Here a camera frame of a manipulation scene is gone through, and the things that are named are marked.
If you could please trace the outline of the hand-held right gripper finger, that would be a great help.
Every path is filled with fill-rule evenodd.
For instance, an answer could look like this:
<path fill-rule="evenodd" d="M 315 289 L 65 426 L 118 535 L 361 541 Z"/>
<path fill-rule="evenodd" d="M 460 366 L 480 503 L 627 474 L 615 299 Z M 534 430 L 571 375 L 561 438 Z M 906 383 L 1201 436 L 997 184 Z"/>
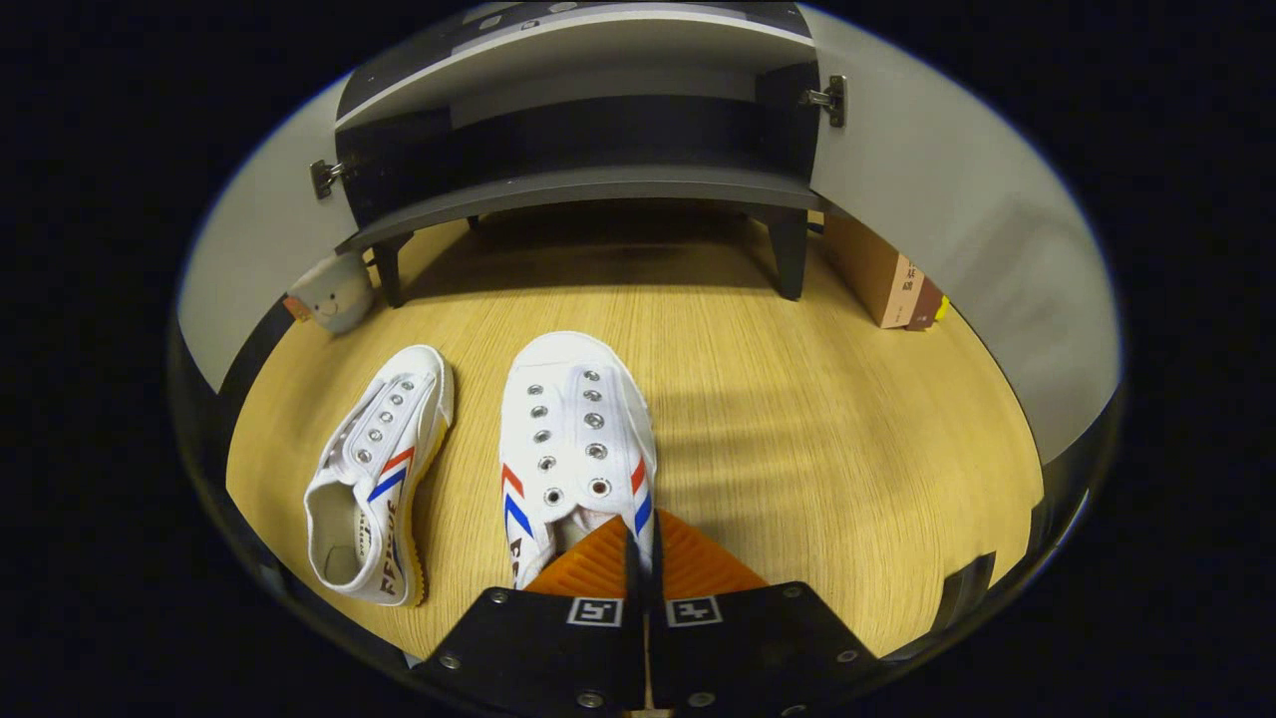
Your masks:
<path fill-rule="evenodd" d="M 829 717 L 878 657 L 806 582 L 769 583 L 706 533 L 655 517 L 648 681 L 675 717 Z"/>
<path fill-rule="evenodd" d="M 533 589 L 478 593 L 412 685 L 448 717 L 627 717 L 646 700 L 644 599 L 635 539 L 611 520 Z"/>

